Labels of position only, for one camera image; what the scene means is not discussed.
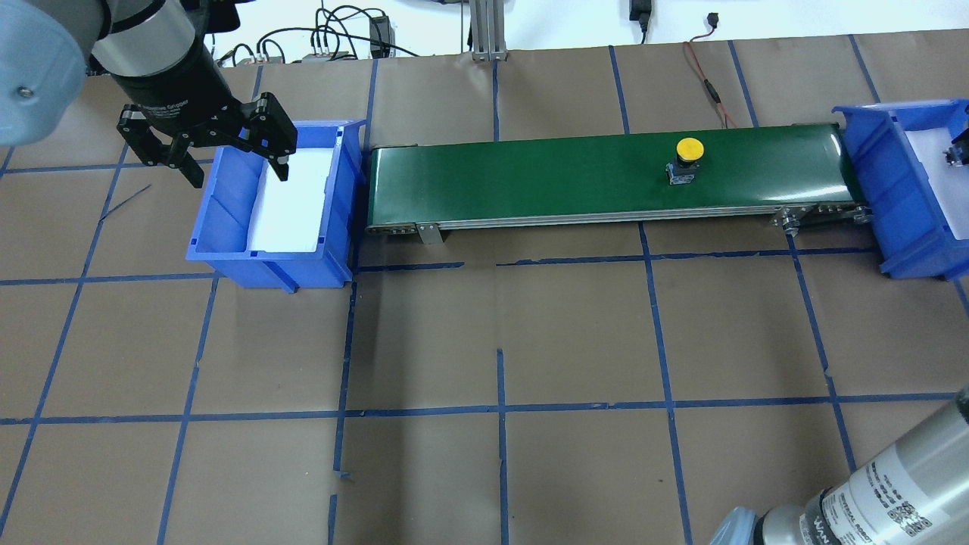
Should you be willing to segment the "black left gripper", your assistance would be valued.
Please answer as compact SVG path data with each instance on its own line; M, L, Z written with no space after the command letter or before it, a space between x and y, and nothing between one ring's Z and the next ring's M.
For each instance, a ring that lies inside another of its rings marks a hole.
M178 170L194 188L204 171L192 146L231 145L269 162L281 182L288 180L288 156L297 150L298 129L271 92L240 103L197 36L173 66L146 76L122 76L130 104L117 131L143 165ZM156 131L172 138L164 144Z

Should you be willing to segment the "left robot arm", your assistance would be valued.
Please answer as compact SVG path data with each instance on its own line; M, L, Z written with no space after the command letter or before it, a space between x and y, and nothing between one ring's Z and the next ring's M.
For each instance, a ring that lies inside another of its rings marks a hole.
M232 146L288 178L298 131L277 97L243 103L205 48L239 27L235 1L4 1L1 142L31 145L55 131L90 67L129 98L117 131L142 164L204 174L191 148Z

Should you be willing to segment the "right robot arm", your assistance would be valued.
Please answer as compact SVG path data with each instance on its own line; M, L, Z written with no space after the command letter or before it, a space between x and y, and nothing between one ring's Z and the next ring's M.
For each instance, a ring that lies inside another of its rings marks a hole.
M842 484L764 515L737 507L713 544L965 544L968 394L882 449Z

